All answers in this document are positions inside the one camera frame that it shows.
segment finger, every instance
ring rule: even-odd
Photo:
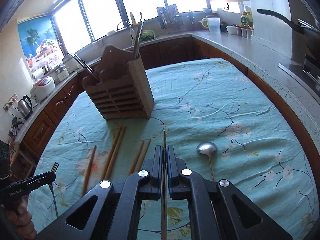
[[[23,198],[19,201],[18,212],[20,215],[27,212],[27,202]]]
[[[26,212],[23,215],[18,215],[18,219],[16,220],[15,224],[17,226],[25,226],[31,221],[31,219],[31,214],[29,212]]]
[[[37,235],[37,231],[34,229],[31,234],[23,236],[25,239],[34,239]]]
[[[17,214],[14,211],[7,210],[5,214],[10,222],[15,223],[17,221]]]
[[[32,222],[29,222],[25,226],[18,227],[17,233],[20,236],[27,236],[27,235],[31,234],[34,229],[35,229],[35,225]]]

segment spoon handle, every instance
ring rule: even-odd
[[[215,175],[214,175],[214,171],[212,168],[212,162],[211,162],[211,158],[209,157],[209,163],[210,163],[210,168],[211,168],[211,176],[212,176],[212,180],[216,181]]]

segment wooden utensil holder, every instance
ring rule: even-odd
[[[150,118],[154,99],[141,57],[107,46],[92,75],[82,79],[82,86],[104,119]]]

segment countertop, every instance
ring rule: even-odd
[[[167,35],[160,35],[158,39],[143,42],[141,46],[143,47],[161,41],[184,37],[193,37],[216,47],[241,62],[253,73],[259,76],[291,107],[306,127],[318,152],[320,152],[320,105],[302,85],[278,67],[279,63],[282,65],[289,65],[293,64],[293,61],[277,51],[250,39],[230,35],[228,33],[211,34],[208,31],[175,32]],[[129,46],[122,49],[130,50],[132,48],[133,46]],[[99,62],[100,59],[101,57],[98,57],[97,59],[87,62],[87,64],[89,66],[94,65]],[[37,106],[34,114],[20,128],[20,132],[15,140],[17,143],[22,141],[32,122],[44,109],[46,104],[63,88],[65,84],[76,76],[77,73],[78,72],[74,72],[70,74],[66,80],[59,83],[53,93],[44,102]]]

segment wooden chopstick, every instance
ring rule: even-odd
[[[110,175],[112,173],[112,169],[113,169],[113,165],[115,164],[115,161],[116,161],[116,158],[117,158],[117,155],[118,155],[118,151],[119,151],[119,148],[120,148],[120,145],[121,145],[121,142],[122,142],[122,138],[123,138],[123,135],[124,135],[124,132],[125,132],[125,129],[127,127],[124,126],[120,132],[120,135],[119,135],[119,139],[116,143],[116,147],[115,147],[115,150],[113,151],[113,154],[112,154],[112,157],[110,159],[110,163],[109,163],[109,166],[108,166],[108,169],[107,169],[107,172],[106,172],[106,175],[104,177],[104,179],[109,179],[110,178]]]
[[[136,156],[134,157],[133,162],[132,162],[132,164],[131,164],[131,167],[130,167],[130,169],[129,169],[128,176],[131,175],[131,174],[134,172],[134,168],[135,168],[136,165],[137,165],[137,162],[138,162],[138,159],[139,159],[139,156],[140,156],[140,153],[141,153],[143,144],[144,144],[144,140],[142,140],[141,143],[140,143],[140,146],[139,146],[139,148],[138,148],[138,151],[137,151],[137,153],[136,153]]]
[[[120,132],[121,132],[122,128],[123,127],[120,127],[120,129],[116,133],[116,137],[115,137],[115,139],[114,139],[114,141],[112,143],[111,150],[110,150],[110,152],[108,154],[108,157],[106,158],[106,162],[104,164],[104,168],[103,168],[100,180],[104,180],[104,177],[106,176],[107,169],[108,169],[108,166],[109,166],[109,163],[110,163],[110,159],[111,159],[111,157],[113,155],[113,151],[115,150],[115,147],[116,147],[116,144],[117,144],[117,141],[118,141],[118,138],[119,138],[119,135],[120,135]]]
[[[146,156],[146,153],[148,151],[149,145],[150,145],[151,139],[148,139],[146,146],[143,149],[143,153],[139,159],[138,165],[136,166],[134,172],[140,171],[144,157]]]
[[[86,174],[84,176],[84,184],[83,184],[83,188],[82,188],[81,197],[83,197],[87,193],[88,182],[89,182],[89,178],[90,178],[90,174],[91,174],[91,168],[92,168],[92,163],[93,163],[93,159],[94,159],[94,154],[96,153],[96,149],[97,149],[97,146],[95,145],[93,148],[91,157],[90,157],[90,161],[88,164]]]

